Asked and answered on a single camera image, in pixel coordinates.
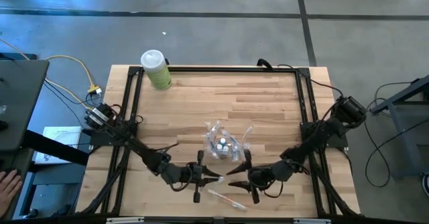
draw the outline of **white lid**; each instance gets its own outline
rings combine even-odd
[[[150,72],[159,71],[166,65],[164,55],[158,50],[144,52],[140,62],[143,68]]]

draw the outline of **finger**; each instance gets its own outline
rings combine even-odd
[[[13,177],[16,175],[16,170],[12,170],[7,176],[6,178],[4,178],[1,182],[0,182],[0,191],[3,191],[6,189],[6,186],[12,181]]]
[[[5,194],[9,194],[20,180],[21,177],[19,175],[15,176],[15,178],[13,178],[13,180],[6,186],[6,189],[3,192]]]
[[[16,193],[20,190],[21,186],[22,186],[22,181],[19,181],[12,189],[12,191],[7,195],[7,198],[11,200],[16,195]]]
[[[0,172],[0,180],[3,180],[5,178],[6,172],[2,171]]]

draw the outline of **wooden table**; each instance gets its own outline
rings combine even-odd
[[[105,103],[121,104],[127,65],[113,65],[106,87]],[[310,68],[311,77],[330,84],[325,67]],[[131,87],[133,99],[135,82]],[[329,88],[313,84],[319,116],[333,104]],[[144,117],[139,124],[138,138],[153,148],[180,143],[168,153],[176,164],[196,161],[196,153],[203,148],[204,122],[221,120],[222,126],[237,138],[253,124],[249,137],[253,164],[269,164],[279,160],[280,153],[301,142],[300,106],[293,74],[288,73],[218,73],[172,72],[172,86],[166,91],[154,90],[148,77],[143,78],[137,114]],[[77,211],[94,199],[106,181],[112,147],[102,147],[88,161]],[[327,150],[328,168],[332,184],[347,204],[359,212],[349,163],[338,150]],[[214,160],[206,155],[204,163],[219,174],[226,174],[238,163]],[[285,182],[280,198],[271,199],[260,194],[261,202],[253,204],[251,195],[241,188],[227,186],[228,182],[246,180],[245,174],[228,176],[220,184],[209,184],[201,191],[201,203],[192,202],[194,185],[182,192],[173,192],[160,178],[151,174],[141,158],[131,153],[121,205],[121,215],[186,216],[186,217],[315,217],[316,208],[311,178],[294,174]],[[220,201],[207,189],[221,193],[248,208],[243,212]],[[278,194],[275,183],[267,193]],[[113,187],[111,204],[115,198]],[[325,209],[326,194],[322,188]]]

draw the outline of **small white object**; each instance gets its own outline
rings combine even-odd
[[[166,66],[166,59],[159,50],[148,50],[141,56],[140,63],[146,72],[158,72]]]
[[[45,127],[43,136],[68,145],[72,148],[77,148],[82,127]],[[67,164],[69,161],[61,160],[57,157],[50,156],[38,152],[36,155],[36,164]]]

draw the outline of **yellow cable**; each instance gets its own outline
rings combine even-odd
[[[24,53],[22,53],[22,51],[21,50],[18,50],[15,46],[12,46],[11,44],[9,44],[9,43],[7,43],[5,40],[2,40],[2,39],[0,39],[0,41],[2,41],[3,43],[5,43],[5,44],[7,44],[8,46],[10,46],[11,48],[13,48],[14,50],[16,50],[16,52],[18,52],[18,53],[20,53],[25,59],[27,59],[27,60],[30,60]],[[63,56],[63,55],[61,55],[61,56],[50,56],[50,57],[48,57],[48,58],[46,58],[46,60],[48,60],[48,59],[51,59],[51,58],[56,58],[56,57],[65,57],[65,58],[70,58],[70,59],[73,59],[73,60],[76,60],[76,61],[78,61],[79,63],[81,63],[82,64],[82,66],[85,68],[85,70],[86,70],[86,73],[88,74],[88,78],[89,78],[89,81],[90,81],[90,83],[91,83],[91,86],[94,86],[94,84],[93,84],[93,81],[91,80],[91,78],[90,78],[90,76],[89,76],[89,72],[88,72],[88,69],[86,69],[86,66],[83,64],[83,62],[81,62],[80,60],[78,60],[78,59],[76,59],[76,58],[73,58],[73,57],[71,57],[71,56]],[[74,97],[80,104],[82,104],[86,109],[92,109],[92,107],[89,107],[88,105],[86,105],[86,104],[84,104],[78,97],[76,97],[76,95],[74,95],[70,90],[68,90],[66,87],[63,87],[62,85],[59,85],[58,83],[55,83],[55,82],[53,82],[53,81],[51,81],[51,80],[49,80],[48,78],[45,78],[45,80],[47,81],[47,82],[49,82],[50,84],[53,84],[53,85],[56,85],[57,87],[59,87],[59,88],[61,88],[61,89],[63,89],[64,91],[66,91],[67,93],[69,93],[70,95],[72,95],[72,97]]]

